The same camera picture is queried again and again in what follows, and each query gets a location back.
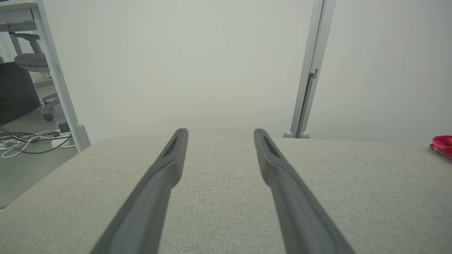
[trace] fabric surface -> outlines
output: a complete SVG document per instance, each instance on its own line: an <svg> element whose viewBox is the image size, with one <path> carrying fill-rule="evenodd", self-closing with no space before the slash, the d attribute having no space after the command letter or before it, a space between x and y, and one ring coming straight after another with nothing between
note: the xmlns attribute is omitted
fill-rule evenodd
<svg viewBox="0 0 452 254"><path fill-rule="evenodd" d="M46 56L42 53L26 53L18 55L14 58L18 65L32 66L32 67L46 67Z"/></svg>
<svg viewBox="0 0 452 254"><path fill-rule="evenodd" d="M84 150L0 212L2 253L89 253L170 136ZM357 253L450 253L452 163L428 147L273 139ZM159 253L284 253L253 138L191 136Z"/></svg>

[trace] white power strip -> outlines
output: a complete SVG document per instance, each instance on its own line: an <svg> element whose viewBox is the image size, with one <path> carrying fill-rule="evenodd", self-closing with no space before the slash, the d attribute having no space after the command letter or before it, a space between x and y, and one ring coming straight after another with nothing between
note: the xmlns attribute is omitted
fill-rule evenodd
<svg viewBox="0 0 452 254"><path fill-rule="evenodd" d="M60 139L53 139L52 140L52 148L55 148L55 147L57 147L59 145L62 145L62 146L70 145L71 144L71 138L66 140L70 136L71 136L70 132L63 132L63 133L61 133L61 135L58 136L58 138L60 138Z"/></svg>

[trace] red cloth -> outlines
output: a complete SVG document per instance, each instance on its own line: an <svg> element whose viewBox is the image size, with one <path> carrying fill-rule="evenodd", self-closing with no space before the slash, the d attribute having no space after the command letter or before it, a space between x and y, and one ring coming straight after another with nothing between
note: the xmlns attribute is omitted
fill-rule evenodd
<svg viewBox="0 0 452 254"><path fill-rule="evenodd" d="M430 148L452 159L452 136L444 135L434 137L433 144L430 144Z"/></svg>

